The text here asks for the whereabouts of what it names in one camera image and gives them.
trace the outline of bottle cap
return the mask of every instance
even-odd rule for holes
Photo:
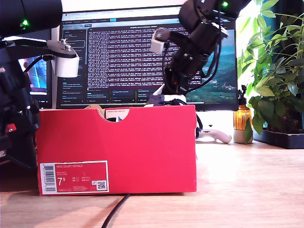
[[[247,90],[247,88],[245,85],[242,85],[242,89],[238,90],[238,105],[247,104],[247,99],[244,97],[246,90]]]

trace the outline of barcode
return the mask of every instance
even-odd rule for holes
[[[56,179],[55,179],[54,165],[44,165],[43,172],[44,172],[45,191],[55,191],[56,192]]]
[[[106,181],[105,180],[99,180],[97,181],[97,190],[106,190]]]

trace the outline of potted plant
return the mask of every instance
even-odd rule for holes
[[[247,142],[254,134],[258,141],[285,148],[304,148],[304,18],[303,15],[274,14],[269,8],[276,2],[278,0],[264,3],[261,12],[267,17],[280,16],[280,28],[271,29],[258,15],[256,21],[261,31],[251,37],[238,59],[242,73],[253,68],[253,82],[247,85],[247,94],[251,91],[257,94],[249,100],[249,107],[254,109],[255,132],[248,119],[245,136]]]

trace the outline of qr code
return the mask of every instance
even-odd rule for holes
[[[97,181],[97,191],[106,190],[106,181],[105,180],[99,180]]]

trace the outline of green led light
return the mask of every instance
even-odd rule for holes
[[[222,6],[226,8],[228,6],[228,2],[223,2]]]
[[[22,22],[22,25],[28,26],[28,25],[29,25],[28,20],[25,19],[25,20]]]

